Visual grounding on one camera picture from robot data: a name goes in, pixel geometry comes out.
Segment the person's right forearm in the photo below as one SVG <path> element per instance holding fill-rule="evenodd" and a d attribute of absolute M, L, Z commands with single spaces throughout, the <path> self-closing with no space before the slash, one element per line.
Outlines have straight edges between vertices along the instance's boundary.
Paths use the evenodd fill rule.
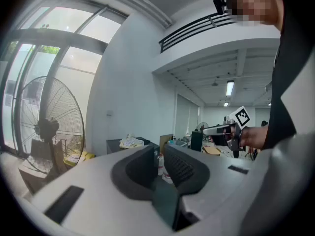
<path fill-rule="evenodd" d="M 265 144 L 267 132 L 268 132 L 268 125 L 255 128 L 254 147 L 256 149 L 262 149 L 263 148 L 263 146 Z"/>

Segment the long ceiling lamp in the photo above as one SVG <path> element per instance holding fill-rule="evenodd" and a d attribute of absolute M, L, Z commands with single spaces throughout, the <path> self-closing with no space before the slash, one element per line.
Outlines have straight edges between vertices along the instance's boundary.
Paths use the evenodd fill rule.
<path fill-rule="evenodd" d="M 233 80 L 227 81 L 226 97 L 230 97 L 232 95 L 234 85 L 235 85 L 235 82 Z"/>

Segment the brown cardboard box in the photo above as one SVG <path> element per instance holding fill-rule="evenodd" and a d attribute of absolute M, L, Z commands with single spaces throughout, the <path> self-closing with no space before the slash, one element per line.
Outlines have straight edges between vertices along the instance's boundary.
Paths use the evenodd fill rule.
<path fill-rule="evenodd" d="M 53 152 L 48 143 L 32 140 L 31 142 L 31 159 L 30 162 L 40 171 L 62 175 L 67 171 L 63 161 L 63 148 L 61 142 L 53 145 Z"/>

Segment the black box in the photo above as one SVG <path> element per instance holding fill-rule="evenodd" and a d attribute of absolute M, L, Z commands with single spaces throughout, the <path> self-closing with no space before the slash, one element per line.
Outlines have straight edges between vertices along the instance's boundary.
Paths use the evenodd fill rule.
<path fill-rule="evenodd" d="M 200 131 L 192 131 L 190 149 L 201 152 L 203 142 L 203 133 Z"/>

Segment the black framed glass window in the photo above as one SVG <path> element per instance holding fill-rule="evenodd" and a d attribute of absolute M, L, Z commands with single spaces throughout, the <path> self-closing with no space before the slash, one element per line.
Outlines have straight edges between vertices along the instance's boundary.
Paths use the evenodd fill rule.
<path fill-rule="evenodd" d="M 0 45 L 0 148 L 17 156 L 30 150 L 37 77 L 62 81 L 86 116 L 101 57 L 127 17 L 89 0 L 44 0 L 8 32 Z"/>

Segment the yellow lidded bin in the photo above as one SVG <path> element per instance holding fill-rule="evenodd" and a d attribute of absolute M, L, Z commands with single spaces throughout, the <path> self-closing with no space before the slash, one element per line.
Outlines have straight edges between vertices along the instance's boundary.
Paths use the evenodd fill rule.
<path fill-rule="evenodd" d="M 83 151 L 68 151 L 67 154 L 64 155 L 63 162 L 69 166 L 74 167 L 79 163 L 95 158 L 95 154 L 88 153 Z"/>

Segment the brown cardboard sheet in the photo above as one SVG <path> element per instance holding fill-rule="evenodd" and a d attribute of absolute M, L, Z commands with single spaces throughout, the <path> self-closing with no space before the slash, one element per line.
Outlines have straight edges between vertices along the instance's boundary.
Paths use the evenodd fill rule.
<path fill-rule="evenodd" d="M 168 135 L 162 135 L 162 136 L 160 136 L 159 147 L 160 147 L 160 153 L 161 153 L 161 154 L 164 154 L 165 145 L 166 145 L 170 140 L 173 140 L 173 134 L 168 134 Z"/>

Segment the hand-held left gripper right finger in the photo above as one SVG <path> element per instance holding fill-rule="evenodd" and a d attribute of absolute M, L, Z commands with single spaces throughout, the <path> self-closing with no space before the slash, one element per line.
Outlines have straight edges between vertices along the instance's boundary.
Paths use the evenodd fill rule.
<path fill-rule="evenodd" d="M 164 166 L 177 188 L 178 195 L 198 193 L 210 178 L 210 170 L 197 156 L 202 153 L 166 144 Z"/>

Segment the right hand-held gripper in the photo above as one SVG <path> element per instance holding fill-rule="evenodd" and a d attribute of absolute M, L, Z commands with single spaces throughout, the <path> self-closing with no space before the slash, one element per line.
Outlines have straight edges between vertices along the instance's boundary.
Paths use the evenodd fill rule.
<path fill-rule="evenodd" d="M 204 128 L 203 134 L 211 135 L 215 145 L 227 146 L 233 152 L 233 157 L 238 158 L 240 151 L 245 150 L 245 147 L 240 146 L 241 134 L 250 120 L 248 112 L 242 106 L 225 116 L 222 125 Z"/>

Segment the pale yellow cloth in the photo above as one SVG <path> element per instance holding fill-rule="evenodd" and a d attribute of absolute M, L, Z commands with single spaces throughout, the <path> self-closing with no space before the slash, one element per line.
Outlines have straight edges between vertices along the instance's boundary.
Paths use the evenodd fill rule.
<path fill-rule="evenodd" d="M 133 134 L 127 134 L 127 136 L 120 140 L 119 147 L 122 149 L 130 149 L 144 146 L 144 141 L 135 138 Z"/>

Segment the black balcony railing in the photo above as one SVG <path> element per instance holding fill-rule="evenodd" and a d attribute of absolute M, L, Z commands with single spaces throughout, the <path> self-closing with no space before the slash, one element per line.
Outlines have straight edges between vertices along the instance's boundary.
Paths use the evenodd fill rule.
<path fill-rule="evenodd" d="M 230 14 L 227 13 L 227 10 L 224 11 L 222 15 L 213 13 L 201 17 L 180 27 L 179 29 L 164 37 L 159 42 L 160 53 L 162 54 L 164 51 L 197 34 L 234 23 L 236 23 L 236 21 L 232 19 Z"/>

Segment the person's black shirt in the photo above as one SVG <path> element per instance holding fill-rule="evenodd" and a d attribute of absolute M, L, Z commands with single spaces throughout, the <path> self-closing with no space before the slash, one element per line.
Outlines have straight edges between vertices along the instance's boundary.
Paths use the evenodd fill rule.
<path fill-rule="evenodd" d="M 315 46 L 315 30 L 310 12 L 312 0 L 283 0 L 284 18 L 274 70 L 268 131 L 264 149 L 273 148 L 281 140 L 296 133 L 281 96 L 292 84 Z"/>

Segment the black pedestal fan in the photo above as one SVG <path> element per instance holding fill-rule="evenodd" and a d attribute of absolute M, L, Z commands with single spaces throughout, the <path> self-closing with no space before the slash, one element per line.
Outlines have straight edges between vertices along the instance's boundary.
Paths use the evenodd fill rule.
<path fill-rule="evenodd" d="M 13 108 L 16 145 L 32 170 L 45 173 L 31 162 L 32 140 L 53 145 L 61 142 L 63 155 L 68 151 L 83 152 L 85 127 L 79 104 L 70 89 L 59 79 L 40 76 L 30 80 L 18 90 Z"/>

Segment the person's right hand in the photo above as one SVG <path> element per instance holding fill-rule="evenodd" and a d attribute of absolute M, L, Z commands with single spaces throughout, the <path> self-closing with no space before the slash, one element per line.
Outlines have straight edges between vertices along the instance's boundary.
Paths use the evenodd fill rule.
<path fill-rule="evenodd" d="M 240 146 L 256 146 L 256 128 L 255 127 L 246 127 L 243 129 L 240 139 Z"/>

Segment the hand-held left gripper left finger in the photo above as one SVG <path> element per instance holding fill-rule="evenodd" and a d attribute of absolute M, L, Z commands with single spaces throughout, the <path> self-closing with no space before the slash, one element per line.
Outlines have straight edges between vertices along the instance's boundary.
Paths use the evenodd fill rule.
<path fill-rule="evenodd" d="M 111 170 L 116 188 L 127 198 L 138 201 L 153 199 L 153 184 L 158 176 L 158 156 L 153 146 L 140 147 L 118 161 Z"/>

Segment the black table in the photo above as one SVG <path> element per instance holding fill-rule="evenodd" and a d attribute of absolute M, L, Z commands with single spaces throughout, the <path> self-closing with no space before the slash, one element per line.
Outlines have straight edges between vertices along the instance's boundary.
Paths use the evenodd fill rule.
<path fill-rule="evenodd" d="M 118 151 L 129 151 L 129 150 L 133 150 L 133 151 L 137 151 L 139 149 L 142 149 L 143 147 L 145 146 L 153 146 L 154 148 L 154 154 L 155 156 L 159 156 L 160 154 L 160 149 L 159 149 L 159 146 L 152 143 L 150 140 L 147 140 L 147 139 L 144 139 L 142 137 L 136 137 L 140 140 L 143 140 L 144 141 L 144 146 L 142 147 L 135 147 L 135 148 L 130 148 L 130 149 L 122 149 L 119 147 L 119 144 L 120 144 L 120 140 L 121 139 L 115 139 L 115 140 L 107 140 L 106 141 L 106 144 L 107 144 L 107 154 L 111 154 L 111 153 L 114 153 L 114 152 L 118 152 Z"/>

